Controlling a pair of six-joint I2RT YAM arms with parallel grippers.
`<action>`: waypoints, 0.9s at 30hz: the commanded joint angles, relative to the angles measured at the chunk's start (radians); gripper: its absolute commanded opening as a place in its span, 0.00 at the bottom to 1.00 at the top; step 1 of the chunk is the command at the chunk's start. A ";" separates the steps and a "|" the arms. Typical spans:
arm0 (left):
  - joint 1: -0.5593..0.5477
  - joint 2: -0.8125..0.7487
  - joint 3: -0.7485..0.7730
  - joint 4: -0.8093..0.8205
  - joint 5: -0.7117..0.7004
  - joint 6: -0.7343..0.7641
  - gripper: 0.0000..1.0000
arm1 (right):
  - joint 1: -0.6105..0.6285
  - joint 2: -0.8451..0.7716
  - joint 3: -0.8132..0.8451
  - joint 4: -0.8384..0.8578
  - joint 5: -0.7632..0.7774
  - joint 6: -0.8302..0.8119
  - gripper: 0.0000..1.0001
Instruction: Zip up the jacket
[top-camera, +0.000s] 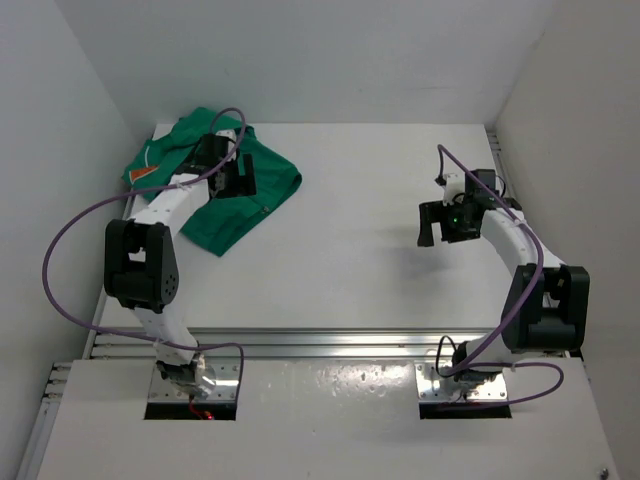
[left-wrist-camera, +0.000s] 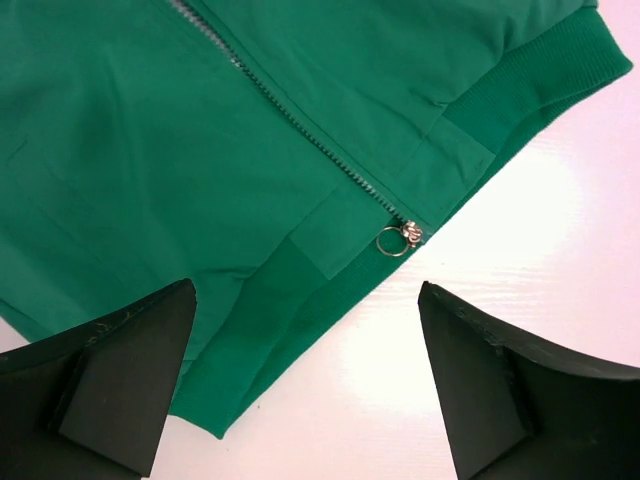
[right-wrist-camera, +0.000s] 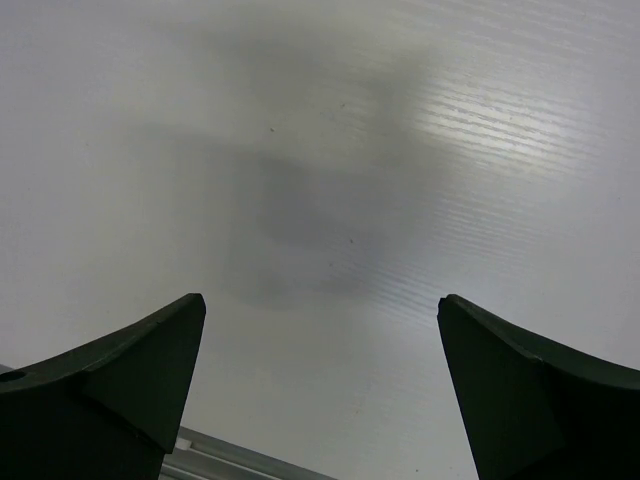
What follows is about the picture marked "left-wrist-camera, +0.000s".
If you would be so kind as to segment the green zip-up jacket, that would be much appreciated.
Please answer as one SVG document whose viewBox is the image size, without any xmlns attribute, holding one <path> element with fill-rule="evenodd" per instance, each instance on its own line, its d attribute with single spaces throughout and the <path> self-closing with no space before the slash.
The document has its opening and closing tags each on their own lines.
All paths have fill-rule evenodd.
<svg viewBox="0 0 640 480">
<path fill-rule="evenodd" d="M 1 315 L 37 341 L 190 279 L 171 413 L 222 437 L 631 68 L 594 1 L 5 1 Z"/>
</svg>

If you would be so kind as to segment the silver ring zipper pull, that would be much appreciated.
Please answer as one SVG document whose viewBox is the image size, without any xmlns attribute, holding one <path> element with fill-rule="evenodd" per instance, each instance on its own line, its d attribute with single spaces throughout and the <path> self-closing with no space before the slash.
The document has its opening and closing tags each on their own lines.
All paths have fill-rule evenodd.
<svg viewBox="0 0 640 480">
<path fill-rule="evenodd" d="M 387 257 L 398 258 L 416 249 L 424 240 L 423 229 L 414 221 L 384 227 L 377 235 L 375 244 L 379 252 Z"/>
</svg>

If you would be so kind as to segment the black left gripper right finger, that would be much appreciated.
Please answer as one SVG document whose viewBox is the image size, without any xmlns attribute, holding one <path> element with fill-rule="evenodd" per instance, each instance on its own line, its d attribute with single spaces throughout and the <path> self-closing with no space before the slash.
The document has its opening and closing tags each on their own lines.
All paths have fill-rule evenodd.
<svg viewBox="0 0 640 480">
<path fill-rule="evenodd" d="M 460 479 L 636 479 L 639 370 L 423 284 L 425 345 Z"/>
</svg>

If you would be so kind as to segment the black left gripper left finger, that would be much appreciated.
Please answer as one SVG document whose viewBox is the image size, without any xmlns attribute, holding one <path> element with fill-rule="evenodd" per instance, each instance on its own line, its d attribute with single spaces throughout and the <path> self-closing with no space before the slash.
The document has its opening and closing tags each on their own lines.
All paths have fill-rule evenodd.
<svg viewBox="0 0 640 480">
<path fill-rule="evenodd" d="M 195 310 L 183 279 L 2 353 L 2 478 L 149 477 Z"/>
</svg>

